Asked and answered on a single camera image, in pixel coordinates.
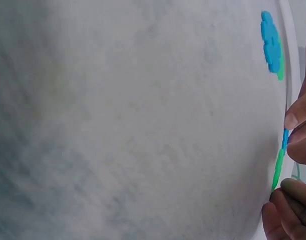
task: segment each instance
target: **fingernail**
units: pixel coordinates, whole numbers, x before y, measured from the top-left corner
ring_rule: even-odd
[[[294,114],[288,114],[285,117],[285,121],[284,121],[284,126],[286,129],[288,130],[292,130],[294,129],[298,124],[298,121],[296,119],[296,117],[294,116]]]

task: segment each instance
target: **hand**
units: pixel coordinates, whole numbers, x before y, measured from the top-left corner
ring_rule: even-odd
[[[306,184],[285,179],[262,209],[268,240],[306,240]]]
[[[306,164],[306,71],[298,100],[285,115],[285,128],[296,128],[289,138],[288,155],[296,162]]]

